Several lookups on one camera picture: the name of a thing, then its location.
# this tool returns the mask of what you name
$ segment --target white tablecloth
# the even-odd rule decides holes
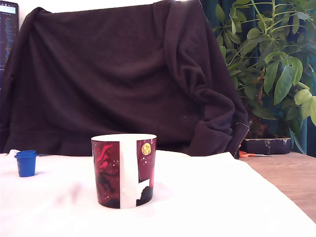
[[[91,157],[38,157],[20,178],[0,157],[1,237],[316,237],[316,224],[230,154],[157,152],[154,198],[132,209],[98,204]]]

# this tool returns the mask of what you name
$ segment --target wooden surface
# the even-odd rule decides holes
[[[240,160],[274,184],[316,223],[316,158],[290,153]]]

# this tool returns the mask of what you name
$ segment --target monitor screen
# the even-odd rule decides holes
[[[18,32],[18,4],[8,1],[0,1],[0,85],[4,67]]]

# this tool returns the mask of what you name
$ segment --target ceramic mug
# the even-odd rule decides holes
[[[153,198],[157,137],[113,134],[91,138],[98,202],[132,208]]]

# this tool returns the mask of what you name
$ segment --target black sweater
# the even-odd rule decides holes
[[[90,138],[150,133],[158,149],[235,155],[248,116],[198,0],[34,9],[0,91],[0,152],[90,156]]]

